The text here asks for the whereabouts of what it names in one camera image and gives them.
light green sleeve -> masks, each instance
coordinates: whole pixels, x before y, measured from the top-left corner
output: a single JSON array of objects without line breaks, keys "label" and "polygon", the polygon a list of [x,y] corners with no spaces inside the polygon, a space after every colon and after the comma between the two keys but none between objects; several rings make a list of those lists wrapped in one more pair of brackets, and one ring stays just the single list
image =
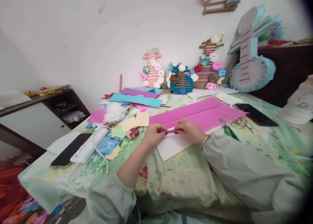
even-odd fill
[{"label": "light green sleeve", "polygon": [[70,223],[126,223],[135,204],[134,189],[127,188],[116,174],[106,176],[89,188],[84,211]]},{"label": "light green sleeve", "polygon": [[202,147],[221,182],[251,210],[255,223],[286,223],[304,203],[306,191],[296,175],[227,135]]}]

light blue guitar craft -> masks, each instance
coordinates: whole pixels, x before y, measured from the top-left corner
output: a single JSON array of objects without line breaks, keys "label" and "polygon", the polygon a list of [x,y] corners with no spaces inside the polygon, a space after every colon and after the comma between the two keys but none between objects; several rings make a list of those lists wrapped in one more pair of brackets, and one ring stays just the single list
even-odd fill
[{"label": "light blue guitar craft", "polygon": [[264,19],[264,5],[251,8],[242,16],[237,33],[240,38],[232,45],[228,54],[240,49],[240,63],[231,71],[231,88],[241,92],[252,92],[263,88],[273,79],[276,67],[272,60],[258,56],[258,38],[262,34],[279,26],[282,20],[279,15],[267,16]]}]

white cabinet door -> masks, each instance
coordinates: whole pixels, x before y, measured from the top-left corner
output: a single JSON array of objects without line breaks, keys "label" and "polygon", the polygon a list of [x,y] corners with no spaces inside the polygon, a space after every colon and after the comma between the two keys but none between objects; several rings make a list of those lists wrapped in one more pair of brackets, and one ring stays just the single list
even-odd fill
[{"label": "white cabinet door", "polygon": [[3,116],[0,118],[0,124],[44,149],[71,131],[43,103]]}]

silver bracelet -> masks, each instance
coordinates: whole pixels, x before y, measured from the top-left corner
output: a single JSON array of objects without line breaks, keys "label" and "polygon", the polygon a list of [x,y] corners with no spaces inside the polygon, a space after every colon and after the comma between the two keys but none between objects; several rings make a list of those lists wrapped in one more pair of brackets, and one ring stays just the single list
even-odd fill
[{"label": "silver bracelet", "polygon": [[209,136],[210,136],[210,135],[207,135],[207,136],[205,137],[205,139],[204,139],[203,142],[201,143],[200,148],[202,148],[203,144],[205,143],[205,141],[208,139]]}]

hand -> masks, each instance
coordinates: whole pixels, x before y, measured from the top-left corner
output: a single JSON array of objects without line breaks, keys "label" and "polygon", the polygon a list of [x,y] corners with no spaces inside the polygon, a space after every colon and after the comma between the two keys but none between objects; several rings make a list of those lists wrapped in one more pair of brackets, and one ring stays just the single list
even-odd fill
[{"label": "hand", "polygon": [[158,133],[159,131],[167,130],[161,124],[151,124],[147,127],[146,133],[141,141],[141,144],[147,145],[148,147],[152,148],[155,146],[159,140],[165,137],[166,133]]},{"label": "hand", "polygon": [[206,138],[207,134],[205,134],[194,122],[188,119],[181,119],[174,129],[184,129],[178,130],[177,133],[183,135],[188,141],[191,141],[196,144],[201,144],[203,140]]}]

